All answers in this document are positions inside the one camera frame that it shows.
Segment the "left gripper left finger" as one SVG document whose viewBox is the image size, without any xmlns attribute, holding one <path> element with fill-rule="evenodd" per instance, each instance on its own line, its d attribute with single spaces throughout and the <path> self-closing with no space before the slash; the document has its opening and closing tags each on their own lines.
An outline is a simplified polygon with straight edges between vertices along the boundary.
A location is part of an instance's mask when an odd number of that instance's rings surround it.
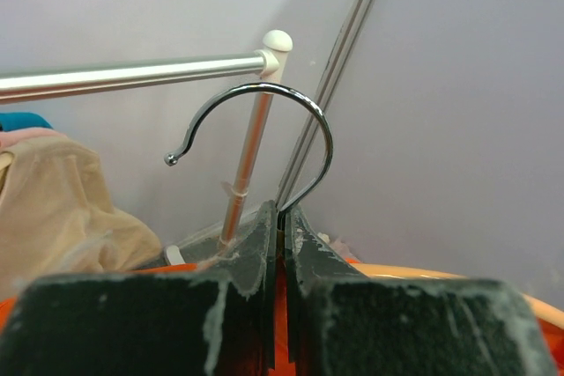
<svg viewBox="0 0 564 376">
<path fill-rule="evenodd" d="M 265 375 L 274 365 L 276 210 L 195 271 L 46 276 L 1 333 L 4 375 Z"/>
</svg>

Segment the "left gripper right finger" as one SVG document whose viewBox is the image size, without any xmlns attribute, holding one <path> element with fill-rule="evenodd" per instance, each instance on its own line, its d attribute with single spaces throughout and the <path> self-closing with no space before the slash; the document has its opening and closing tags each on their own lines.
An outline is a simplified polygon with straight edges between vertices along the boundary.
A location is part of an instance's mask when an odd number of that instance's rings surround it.
<svg viewBox="0 0 564 376">
<path fill-rule="evenodd" d="M 372 278 L 286 214 L 289 358 L 299 375 L 554 375 L 525 298 L 468 278 Z"/>
</svg>

